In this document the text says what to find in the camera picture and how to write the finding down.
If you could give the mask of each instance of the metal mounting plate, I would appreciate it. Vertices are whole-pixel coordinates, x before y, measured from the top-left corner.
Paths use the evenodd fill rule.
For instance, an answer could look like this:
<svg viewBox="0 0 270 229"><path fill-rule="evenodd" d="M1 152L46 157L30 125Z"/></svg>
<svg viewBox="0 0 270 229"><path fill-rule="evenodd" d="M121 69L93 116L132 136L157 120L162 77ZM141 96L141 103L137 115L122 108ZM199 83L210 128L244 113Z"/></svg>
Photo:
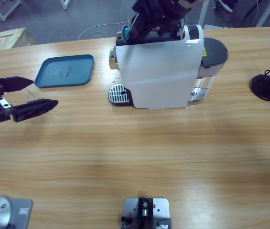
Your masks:
<svg viewBox="0 0 270 229"><path fill-rule="evenodd" d="M138 210L138 200L139 198L127 198L124 201L124 217L132 217L135 219L137 217ZM166 198L153 198L153 216L154 218L168 219L170 218L169 201Z"/></svg>
<svg viewBox="0 0 270 229"><path fill-rule="evenodd" d="M8 199L11 203L11 221L16 229L27 229L32 201L30 199Z"/></svg>

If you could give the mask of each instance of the warning label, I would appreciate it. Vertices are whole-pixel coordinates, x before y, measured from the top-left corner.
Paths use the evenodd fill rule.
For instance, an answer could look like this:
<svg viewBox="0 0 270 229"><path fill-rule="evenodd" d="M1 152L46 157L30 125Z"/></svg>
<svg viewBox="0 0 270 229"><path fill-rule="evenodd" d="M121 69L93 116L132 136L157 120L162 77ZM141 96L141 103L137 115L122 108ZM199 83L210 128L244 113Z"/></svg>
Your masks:
<svg viewBox="0 0 270 229"><path fill-rule="evenodd" d="M206 52L205 47L204 47L204 50L203 50L203 56L207 56L207 52Z"/></svg>

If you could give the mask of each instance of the table leg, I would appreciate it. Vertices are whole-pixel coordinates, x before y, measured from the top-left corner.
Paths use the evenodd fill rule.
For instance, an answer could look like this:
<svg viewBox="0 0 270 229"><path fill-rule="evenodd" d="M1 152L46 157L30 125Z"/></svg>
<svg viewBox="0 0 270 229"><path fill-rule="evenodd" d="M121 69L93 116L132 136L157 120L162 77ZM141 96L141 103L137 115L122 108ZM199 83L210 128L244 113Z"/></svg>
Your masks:
<svg viewBox="0 0 270 229"><path fill-rule="evenodd" d="M0 12L0 18L2 19L2 21L6 21L6 18L16 9L16 7L21 4L20 0L17 0L17 2L9 9L9 11L7 11L6 14L2 14Z"/></svg>
<svg viewBox="0 0 270 229"><path fill-rule="evenodd" d="M260 20L258 21L256 27L262 27L265 20L268 18L269 14L270 14L270 2L269 2L269 5L267 6L267 8L265 9L263 15L261 16Z"/></svg>
<svg viewBox="0 0 270 229"><path fill-rule="evenodd" d="M204 20L205 20L205 16L206 16L206 12L207 12L207 8L209 5L209 0L204 1L203 7L202 7L202 12L201 12L201 16L200 16L200 20L198 21L198 24L200 26L203 26Z"/></svg>
<svg viewBox="0 0 270 229"><path fill-rule="evenodd" d="M64 10L67 9L69 3L70 3L71 0L60 0L60 3L62 4Z"/></svg>

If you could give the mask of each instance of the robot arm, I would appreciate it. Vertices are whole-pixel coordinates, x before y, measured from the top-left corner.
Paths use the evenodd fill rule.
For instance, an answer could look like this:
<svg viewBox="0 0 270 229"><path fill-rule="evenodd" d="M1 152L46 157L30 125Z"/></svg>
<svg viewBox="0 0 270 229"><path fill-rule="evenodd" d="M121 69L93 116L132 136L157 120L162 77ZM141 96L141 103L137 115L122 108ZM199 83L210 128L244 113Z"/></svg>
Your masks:
<svg viewBox="0 0 270 229"><path fill-rule="evenodd" d="M133 10L137 12L129 31L129 43L144 39L155 29L164 35L193 8L204 0L137 0Z"/></svg>

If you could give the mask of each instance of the wooden table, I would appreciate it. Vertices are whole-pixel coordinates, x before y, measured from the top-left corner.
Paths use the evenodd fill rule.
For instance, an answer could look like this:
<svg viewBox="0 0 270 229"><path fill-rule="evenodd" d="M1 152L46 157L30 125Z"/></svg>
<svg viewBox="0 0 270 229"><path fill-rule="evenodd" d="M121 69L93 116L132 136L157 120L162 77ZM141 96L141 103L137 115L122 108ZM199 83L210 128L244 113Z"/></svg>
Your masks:
<svg viewBox="0 0 270 229"><path fill-rule="evenodd" d="M87 85L28 87L59 100L53 111L0 123L0 195L34 201L29 229L118 229L124 198L137 196L166 197L174 229L270 229L270 103L248 87L270 68L270 28L205 36L229 60L207 98L185 109L111 105L108 90L121 82L108 65L114 38L0 53L0 78L34 79L49 57L95 58Z"/></svg>

